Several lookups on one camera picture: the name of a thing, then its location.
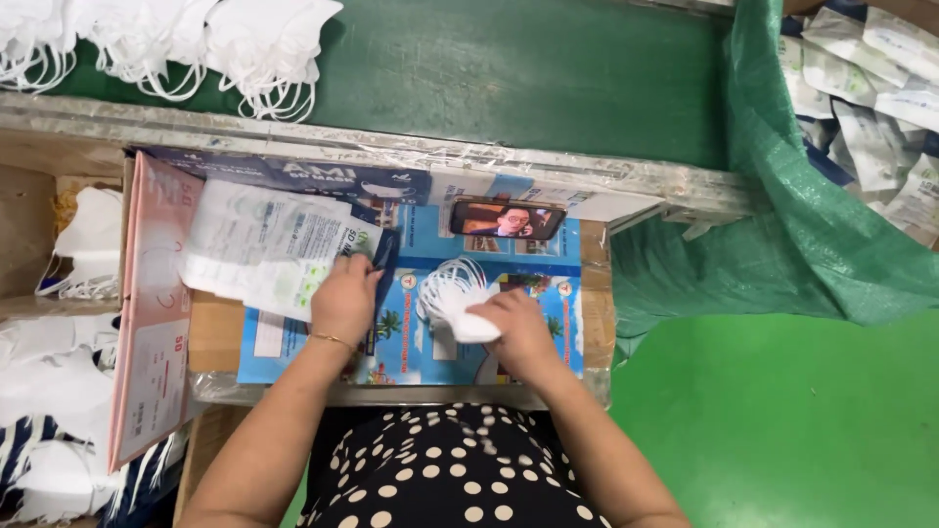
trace smartphone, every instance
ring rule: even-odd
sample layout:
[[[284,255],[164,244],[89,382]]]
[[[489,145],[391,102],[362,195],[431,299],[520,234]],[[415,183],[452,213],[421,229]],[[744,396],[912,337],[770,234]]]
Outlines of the smartphone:
[[[567,209],[554,204],[458,196],[450,230],[455,235],[548,241],[566,216]]]

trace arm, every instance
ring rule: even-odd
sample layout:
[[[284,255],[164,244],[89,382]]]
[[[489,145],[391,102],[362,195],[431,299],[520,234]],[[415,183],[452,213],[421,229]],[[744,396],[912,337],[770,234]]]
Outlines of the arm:
[[[340,257],[311,300],[316,334],[248,414],[209,466],[179,526],[260,528],[280,524],[326,406],[330,384],[362,340],[381,272],[365,256]]]
[[[613,526],[690,526],[649,462],[558,357],[537,301],[514,290],[468,311],[500,327],[496,356],[545,401],[580,486]]]

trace phone screen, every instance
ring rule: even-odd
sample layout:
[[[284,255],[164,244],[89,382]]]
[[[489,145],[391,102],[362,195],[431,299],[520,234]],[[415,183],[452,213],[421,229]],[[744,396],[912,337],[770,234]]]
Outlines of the phone screen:
[[[547,241],[554,237],[566,214],[561,208],[457,200],[450,230],[457,235]]]

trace woman's left hand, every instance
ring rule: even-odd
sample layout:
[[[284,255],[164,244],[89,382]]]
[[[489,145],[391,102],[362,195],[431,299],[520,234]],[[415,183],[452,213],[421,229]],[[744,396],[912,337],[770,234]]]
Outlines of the woman's left hand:
[[[310,300],[312,334],[330,335],[355,349],[372,327],[375,290],[383,273],[374,271],[365,255],[336,258]]]

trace hand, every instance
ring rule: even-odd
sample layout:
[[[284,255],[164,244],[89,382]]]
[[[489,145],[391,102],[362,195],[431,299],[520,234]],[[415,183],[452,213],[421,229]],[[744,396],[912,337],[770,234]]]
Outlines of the hand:
[[[375,289],[383,273],[373,271],[365,255],[337,257],[310,300],[313,334],[331,335],[355,349],[372,327]]]
[[[488,347],[514,377],[538,386],[564,370],[571,372],[558,355],[541,306],[524,289],[498,293],[467,312],[489,319],[502,331]]]

